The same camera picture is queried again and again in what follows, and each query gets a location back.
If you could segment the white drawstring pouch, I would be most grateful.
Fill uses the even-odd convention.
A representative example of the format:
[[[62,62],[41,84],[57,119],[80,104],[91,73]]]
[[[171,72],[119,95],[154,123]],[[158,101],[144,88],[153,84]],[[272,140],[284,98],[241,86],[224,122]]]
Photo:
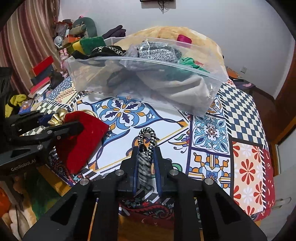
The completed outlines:
[[[197,74],[180,80],[144,73],[137,73],[137,76],[150,90],[175,108],[194,115],[203,115],[213,101],[205,78]]]

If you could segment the brown wooden door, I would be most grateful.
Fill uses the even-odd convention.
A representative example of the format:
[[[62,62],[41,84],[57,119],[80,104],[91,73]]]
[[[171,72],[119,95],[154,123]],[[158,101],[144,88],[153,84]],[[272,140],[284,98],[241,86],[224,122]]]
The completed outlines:
[[[295,49],[287,77],[273,105],[265,118],[265,134],[269,142],[274,141],[295,118]]]

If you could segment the clear plastic storage box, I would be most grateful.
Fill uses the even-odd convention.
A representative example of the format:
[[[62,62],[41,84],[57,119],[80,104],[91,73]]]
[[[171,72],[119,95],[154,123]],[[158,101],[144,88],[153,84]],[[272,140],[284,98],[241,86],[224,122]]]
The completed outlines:
[[[210,48],[151,37],[111,37],[119,56],[70,57],[66,67],[78,91],[125,96],[203,116],[228,76]]]

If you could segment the red box stack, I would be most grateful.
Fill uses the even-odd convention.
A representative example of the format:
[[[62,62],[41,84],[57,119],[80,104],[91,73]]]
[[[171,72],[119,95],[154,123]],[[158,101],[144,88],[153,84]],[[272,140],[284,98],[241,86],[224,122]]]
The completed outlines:
[[[53,63],[53,57],[48,56],[29,71],[33,84],[30,88],[29,98],[33,98],[41,88],[49,83],[50,76],[54,71]]]

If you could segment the grey knit item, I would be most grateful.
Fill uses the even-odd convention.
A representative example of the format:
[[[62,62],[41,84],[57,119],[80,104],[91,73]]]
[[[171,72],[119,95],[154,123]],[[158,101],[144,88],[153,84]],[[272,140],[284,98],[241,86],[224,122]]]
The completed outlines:
[[[145,40],[138,45],[131,45],[125,56],[178,63],[182,52],[175,45]]]

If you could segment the yellow green sponge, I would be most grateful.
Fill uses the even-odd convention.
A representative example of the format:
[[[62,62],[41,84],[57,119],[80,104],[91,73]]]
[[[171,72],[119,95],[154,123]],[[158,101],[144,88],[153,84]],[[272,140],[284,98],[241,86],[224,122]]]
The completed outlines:
[[[95,48],[104,46],[106,46],[106,43],[101,36],[83,38],[72,44],[72,48],[74,51],[79,51],[80,53],[88,56]]]

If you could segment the red velvet pouch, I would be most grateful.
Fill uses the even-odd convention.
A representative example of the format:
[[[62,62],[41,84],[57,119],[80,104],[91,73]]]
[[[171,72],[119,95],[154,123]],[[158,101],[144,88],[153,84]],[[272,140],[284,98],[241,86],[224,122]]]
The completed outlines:
[[[56,144],[59,160],[71,174],[79,173],[87,164],[109,129],[109,125],[83,111],[65,115],[64,123],[74,121],[82,125],[81,132],[60,139]]]

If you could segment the dark purple clothing pile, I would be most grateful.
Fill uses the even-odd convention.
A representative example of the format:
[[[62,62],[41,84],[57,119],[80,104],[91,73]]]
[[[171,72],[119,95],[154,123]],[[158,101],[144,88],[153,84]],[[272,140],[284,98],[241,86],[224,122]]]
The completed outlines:
[[[102,35],[103,39],[107,39],[110,37],[116,37],[116,38],[120,38],[120,37],[125,37],[126,36],[126,29],[123,28],[122,25],[118,25],[117,27],[109,30],[108,32],[106,32],[105,34]]]

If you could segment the green knit cloth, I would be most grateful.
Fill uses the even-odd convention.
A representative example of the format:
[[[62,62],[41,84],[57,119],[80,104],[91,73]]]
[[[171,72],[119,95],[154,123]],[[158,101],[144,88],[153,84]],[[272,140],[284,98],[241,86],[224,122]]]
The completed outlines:
[[[191,57],[182,57],[178,60],[178,63],[209,73],[206,69],[203,68],[202,63],[195,61]]]

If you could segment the beige fleece blanket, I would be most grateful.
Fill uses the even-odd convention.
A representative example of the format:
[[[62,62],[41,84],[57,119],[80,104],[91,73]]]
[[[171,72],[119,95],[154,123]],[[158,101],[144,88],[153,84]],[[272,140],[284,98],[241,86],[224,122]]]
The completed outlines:
[[[191,44],[193,45],[211,49],[211,51],[217,57],[221,67],[224,70],[226,69],[220,46],[209,37],[187,27],[156,26],[128,35],[124,39],[121,39],[120,41],[115,43],[115,45],[118,45],[122,49],[127,50],[131,44],[136,44],[136,42],[139,41],[140,38],[142,38],[142,40],[144,39],[144,37],[177,40],[179,35],[183,35],[191,39]]]

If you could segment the grey backpack on floor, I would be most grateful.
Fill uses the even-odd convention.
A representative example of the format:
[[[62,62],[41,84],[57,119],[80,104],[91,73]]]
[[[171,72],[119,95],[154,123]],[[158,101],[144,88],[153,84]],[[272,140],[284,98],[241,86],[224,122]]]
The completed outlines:
[[[229,76],[229,79],[234,83],[234,85],[238,89],[252,95],[253,89],[255,88],[254,84],[252,84],[252,83],[248,82],[247,80],[243,79],[241,76],[238,75],[237,72],[235,72],[234,70],[232,70],[232,69],[230,69],[228,67],[226,67],[226,72],[227,72],[227,74]]]

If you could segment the patchwork patterned tablecloth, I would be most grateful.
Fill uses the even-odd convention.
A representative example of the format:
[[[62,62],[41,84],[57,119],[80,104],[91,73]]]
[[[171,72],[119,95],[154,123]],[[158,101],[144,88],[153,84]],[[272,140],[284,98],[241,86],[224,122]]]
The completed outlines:
[[[211,178],[254,220],[271,213],[275,203],[273,168],[256,104],[232,82],[221,86],[202,118],[128,97],[76,93],[65,107],[88,110],[109,126],[98,150],[78,174],[71,174],[52,151],[39,172],[60,194],[82,178],[97,180],[118,169],[148,126],[157,135],[164,158],[197,180]]]

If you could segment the wall power socket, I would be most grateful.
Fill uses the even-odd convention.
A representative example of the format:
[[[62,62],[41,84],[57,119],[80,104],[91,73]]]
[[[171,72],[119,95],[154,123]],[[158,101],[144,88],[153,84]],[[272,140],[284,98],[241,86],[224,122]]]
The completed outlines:
[[[246,67],[242,67],[241,70],[240,70],[240,72],[242,72],[242,73],[246,73],[246,71],[247,71]]]

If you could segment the striped red gold curtain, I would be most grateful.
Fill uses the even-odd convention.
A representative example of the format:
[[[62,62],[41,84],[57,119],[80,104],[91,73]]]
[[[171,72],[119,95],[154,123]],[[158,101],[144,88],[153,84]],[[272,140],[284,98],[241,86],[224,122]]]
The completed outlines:
[[[59,10],[59,1],[24,1],[1,28],[1,67],[12,68],[11,85],[18,93],[30,92],[30,70],[47,57],[61,69],[54,45]]]

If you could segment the checkered pouch with gold tie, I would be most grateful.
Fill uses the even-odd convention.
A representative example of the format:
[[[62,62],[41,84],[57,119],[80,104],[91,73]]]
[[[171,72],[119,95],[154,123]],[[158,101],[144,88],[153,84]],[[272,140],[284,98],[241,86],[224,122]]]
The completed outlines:
[[[67,105],[67,104],[62,104],[62,103],[58,103],[58,102],[46,99],[37,107],[36,110],[38,110],[40,113],[44,113],[44,114],[54,114],[57,112],[57,110],[59,110],[61,108],[68,109],[68,107],[69,107],[69,105]],[[47,127],[45,127],[45,126],[38,126],[37,128],[33,128],[32,130],[24,133],[23,136],[40,134],[46,128]]]

